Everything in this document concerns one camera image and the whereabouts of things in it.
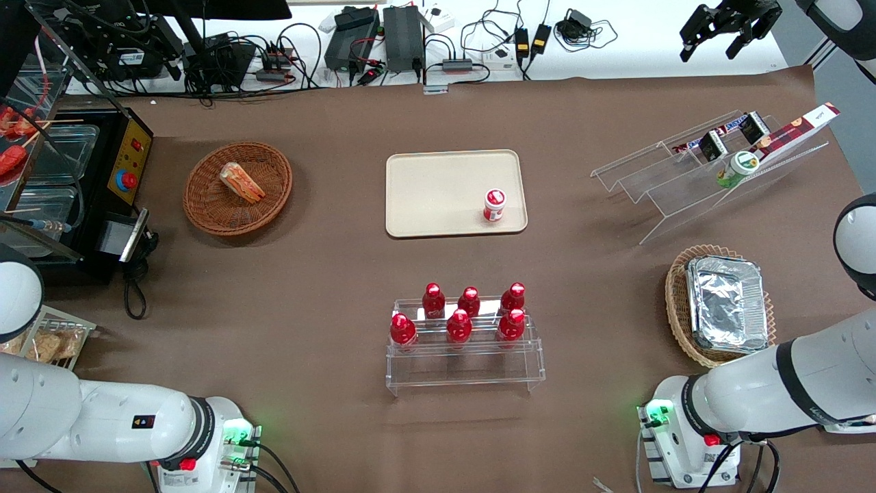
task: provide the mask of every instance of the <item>small jar with green lid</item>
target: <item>small jar with green lid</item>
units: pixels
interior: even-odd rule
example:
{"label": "small jar with green lid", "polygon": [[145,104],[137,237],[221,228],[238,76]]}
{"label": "small jar with green lid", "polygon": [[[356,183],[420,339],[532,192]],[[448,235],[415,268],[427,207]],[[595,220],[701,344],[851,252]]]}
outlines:
{"label": "small jar with green lid", "polygon": [[760,160],[748,151],[735,153],[717,174],[717,184],[726,189],[739,185],[746,176],[760,168]]}

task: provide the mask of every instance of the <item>acrylic display stand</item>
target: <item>acrylic display stand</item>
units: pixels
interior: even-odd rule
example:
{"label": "acrylic display stand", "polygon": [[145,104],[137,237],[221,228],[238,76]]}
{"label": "acrylic display stand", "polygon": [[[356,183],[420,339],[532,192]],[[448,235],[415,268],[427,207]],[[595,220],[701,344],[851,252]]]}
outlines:
{"label": "acrylic display stand", "polygon": [[528,311],[523,337],[512,342],[496,341],[499,299],[481,297],[480,314],[471,319],[471,338],[461,345],[447,342],[447,317],[456,309],[456,303],[446,304],[445,319],[429,320],[423,314],[421,300],[396,300],[392,314],[404,313],[414,322],[418,341],[412,347],[402,347],[389,339],[386,388],[398,397],[403,387],[525,383],[532,391],[544,382],[541,338]]}
{"label": "acrylic display stand", "polygon": [[[660,222],[645,235],[640,245],[721,205],[779,181],[806,161],[802,158],[828,145],[827,138],[820,132],[813,133],[792,145],[777,161],[769,161],[761,170],[747,176],[733,189],[718,185],[717,173],[736,152],[751,147],[738,128],[722,136],[729,153],[719,160],[708,162],[699,147],[681,153],[673,150],[673,147],[684,146],[742,115],[742,111],[727,113],[590,174],[591,178],[598,178],[608,191],[620,187],[634,204],[647,203],[656,207],[661,215]],[[771,132],[782,127],[773,117],[763,120]]]}

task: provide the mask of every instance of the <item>brown tabletop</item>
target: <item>brown tabletop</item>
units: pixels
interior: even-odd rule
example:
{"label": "brown tabletop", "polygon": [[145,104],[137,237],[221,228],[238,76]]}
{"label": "brown tabletop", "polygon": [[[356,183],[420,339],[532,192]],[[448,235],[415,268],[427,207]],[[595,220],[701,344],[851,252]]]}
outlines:
{"label": "brown tabletop", "polygon": [[[730,247],[760,264],[779,340],[868,307],[831,245],[837,214],[860,195],[832,136],[816,159],[766,193],[644,246],[639,207],[589,178],[728,111],[756,109],[782,123],[800,117],[816,106],[807,68],[457,85],[443,96],[415,86],[330,89],[210,109],[162,98],[131,105],[159,136],[138,196],[161,236],[142,284],[149,317],[125,316],[119,279],[51,289],[51,306],[105,327],[76,373],[234,400],[265,427],[265,443],[305,493],[598,491],[593,476],[632,491],[634,406],[662,379],[704,371],[672,338],[663,302],[669,264],[692,245]],[[187,174],[212,149],[247,139],[288,156],[292,197],[262,232],[211,238],[183,213]],[[386,234],[386,158],[495,148],[520,157],[525,231]],[[452,296],[469,284],[500,294],[524,282],[547,380],[532,394],[525,385],[467,386],[393,398],[384,382],[392,301],[417,297],[432,281]],[[777,439],[781,489],[869,490],[872,442],[817,430]],[[744,455],[747,480],[752,452]],[[764,478],[769,469],[767,461]],[[150,490],[138,465],[43,461],[37,471],[67,493]],[[668,491],[645,476],[646,465],[646,490]],[[0,491],[39,488],[4,471]]]}

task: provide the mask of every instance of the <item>beige tray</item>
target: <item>beige tray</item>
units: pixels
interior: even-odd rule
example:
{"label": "beige tray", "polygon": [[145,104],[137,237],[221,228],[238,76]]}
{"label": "beige tray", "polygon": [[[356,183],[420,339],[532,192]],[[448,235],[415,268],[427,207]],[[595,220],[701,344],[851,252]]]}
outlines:
{"label": "beige tray", "polygon": [[[484,219],[484,195],[502,189],[502,219]],[[517,153],[395,154],[386,160],[386,232],[395,238],[497,234],[526,229]]]}

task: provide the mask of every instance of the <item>aluminum foil container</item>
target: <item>aluminum foil container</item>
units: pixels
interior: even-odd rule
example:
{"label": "aluminum foil container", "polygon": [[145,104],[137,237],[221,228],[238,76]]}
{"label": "aluminum foil container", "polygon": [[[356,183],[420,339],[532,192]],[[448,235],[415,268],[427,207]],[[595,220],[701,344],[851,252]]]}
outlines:
{"label": "aluminum foil container", "polygon": [[760,268],[705,256],[688,262],[690,323],[705,349],[751,354],[769,345]]}

